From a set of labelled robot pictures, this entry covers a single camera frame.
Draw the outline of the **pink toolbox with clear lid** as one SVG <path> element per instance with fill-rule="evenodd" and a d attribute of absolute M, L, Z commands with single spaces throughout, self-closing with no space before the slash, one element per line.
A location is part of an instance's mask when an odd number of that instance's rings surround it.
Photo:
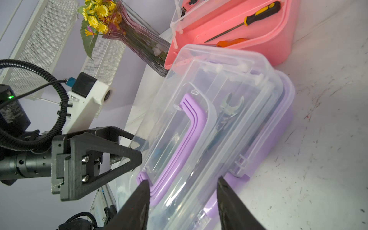
<path fill-rule="evenodd" d="M 219 41 L 247 38 L 227 48 L 263 54 L 271 65 L 284 62 L 291 53 L 292 41 L 299 16 L 300 1 L 280 1 L 281 10 L 249 26 L 241 26 L 215 40 L 210 38 L 231 29 L 244 18 L 275 1 L 199 1 L 179 19 L 171 23 L 172 42 L 164 67 L 173 65 L 179 51 L 188 44 L 216 46 Z"/>

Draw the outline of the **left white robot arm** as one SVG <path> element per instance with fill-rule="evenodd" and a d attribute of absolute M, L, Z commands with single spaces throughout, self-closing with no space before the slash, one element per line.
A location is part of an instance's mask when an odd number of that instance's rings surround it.
<path fill-rule="evenodd" d="M 32 63 L 1 60 L 1 68 L 30 71 L 52 86 L 60 97 L 57 120 L 46 134 L 28 131 L 30 119 L 21 95 L 1 85 L 1 182 L 51 177 L 51 192 L 61 201 L 83 198 L 142 164 L 140 151 L 119 144 L 134 135 L 114 126 L 90 128 L 111 95 L 109 85 L 82 72 L 58 80 Z"/>

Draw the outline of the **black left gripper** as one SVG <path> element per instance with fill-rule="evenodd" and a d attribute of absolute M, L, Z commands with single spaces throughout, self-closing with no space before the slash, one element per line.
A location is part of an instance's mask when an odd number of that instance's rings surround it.
<path fill-rule="evenodd" d="M 133 149 L 120 145 L 120 138 L 137 143 L 138 146 Z M 140 147 L 144 142 L 145 139 L 115 126 L 55 136 L 51 144 L 52 194 L 59 194 L 61 201 L 79 200 L 136 169 L 142 164 Z M 105 153 L 110 154 L 111 161 L 126 159 L 128 162 L 115 169 L 103 169 L 97 160 Z"/>

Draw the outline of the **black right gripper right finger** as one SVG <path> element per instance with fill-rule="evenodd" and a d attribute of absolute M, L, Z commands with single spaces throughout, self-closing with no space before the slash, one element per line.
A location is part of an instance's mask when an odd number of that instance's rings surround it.
<path fill-rule="evenodd" d="M 223 230 L 265 230 L 222 176 L 217 182 L 217 201 Z"/>

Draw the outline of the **purple toolbox with clear lid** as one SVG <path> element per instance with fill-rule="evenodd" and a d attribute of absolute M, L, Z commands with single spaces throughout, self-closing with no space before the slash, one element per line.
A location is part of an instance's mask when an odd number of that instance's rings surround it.
<path fill-rule="evenodd" d="M 117 178 L 117 206 L 147 180 L 149 230 L 213 229 L 218 178 L 250 179 L 291 121 L 294 96 L 259 52 L 184 46 L 130 144 L 142 165 Z"/>

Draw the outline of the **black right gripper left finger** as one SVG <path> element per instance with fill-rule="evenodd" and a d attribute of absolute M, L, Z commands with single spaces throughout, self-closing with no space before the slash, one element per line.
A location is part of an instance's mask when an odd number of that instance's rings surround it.
<path fill-rule="evenodd" d="M 104 230 L 146 230 L 150 208 L 150 186 L 144 180 Z"/>

